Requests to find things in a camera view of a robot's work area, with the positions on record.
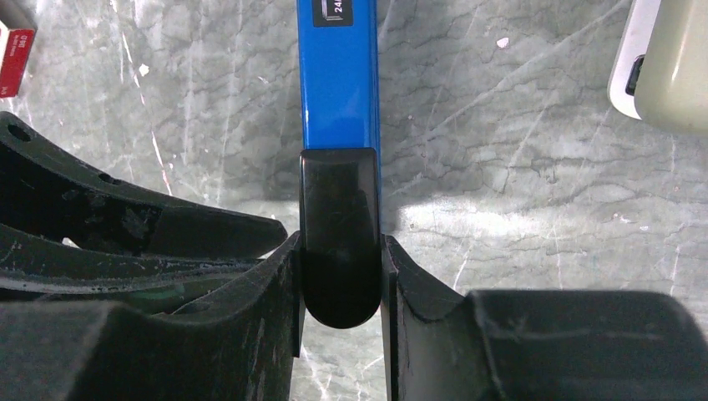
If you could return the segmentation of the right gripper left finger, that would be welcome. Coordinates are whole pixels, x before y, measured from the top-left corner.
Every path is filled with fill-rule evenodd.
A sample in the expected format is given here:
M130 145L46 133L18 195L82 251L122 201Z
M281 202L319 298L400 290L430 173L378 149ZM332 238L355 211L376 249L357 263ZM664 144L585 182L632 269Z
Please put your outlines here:
M4 400L286 400L299 345L291 235L177 314L118 302L5 302Z

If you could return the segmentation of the blue black stapler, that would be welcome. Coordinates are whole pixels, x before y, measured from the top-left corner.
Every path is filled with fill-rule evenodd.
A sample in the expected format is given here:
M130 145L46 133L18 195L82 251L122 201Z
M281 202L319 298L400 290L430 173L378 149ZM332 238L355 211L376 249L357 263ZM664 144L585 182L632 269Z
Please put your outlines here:
M357 327L381 299L377 5L299 1L296 11L302 293L318 322Z

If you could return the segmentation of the beige white stapler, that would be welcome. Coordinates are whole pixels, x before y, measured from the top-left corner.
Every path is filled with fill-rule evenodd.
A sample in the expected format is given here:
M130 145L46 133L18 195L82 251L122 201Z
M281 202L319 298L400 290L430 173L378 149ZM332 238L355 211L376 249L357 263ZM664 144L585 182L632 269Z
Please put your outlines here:
M633 1L607 94L621 114L707 134L706 0Z

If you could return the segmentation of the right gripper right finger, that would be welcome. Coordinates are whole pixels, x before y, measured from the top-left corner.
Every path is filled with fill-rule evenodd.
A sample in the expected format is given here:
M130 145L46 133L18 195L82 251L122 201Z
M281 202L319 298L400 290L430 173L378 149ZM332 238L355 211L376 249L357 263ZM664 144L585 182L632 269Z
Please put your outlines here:
M390 400L704 400L707 343L658 292L461 295L382 238Z

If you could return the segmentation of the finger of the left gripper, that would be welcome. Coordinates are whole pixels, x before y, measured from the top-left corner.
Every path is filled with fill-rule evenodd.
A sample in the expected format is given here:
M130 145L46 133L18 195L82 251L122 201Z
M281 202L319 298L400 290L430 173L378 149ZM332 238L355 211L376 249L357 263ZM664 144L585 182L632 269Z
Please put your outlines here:
M181 200L114 178L1 114L1 222L91 251L258 257L287 237L276 220Z
M118 301L170 313L246 273L258 260L127 256L1 227L4 302Z

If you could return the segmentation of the red white staple box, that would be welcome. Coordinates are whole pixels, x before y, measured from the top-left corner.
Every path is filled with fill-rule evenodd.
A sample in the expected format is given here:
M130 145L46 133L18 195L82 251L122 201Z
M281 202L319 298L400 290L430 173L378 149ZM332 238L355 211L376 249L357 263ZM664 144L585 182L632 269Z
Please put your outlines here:
M18 94L36 34L15 1L1 0L1 98Z

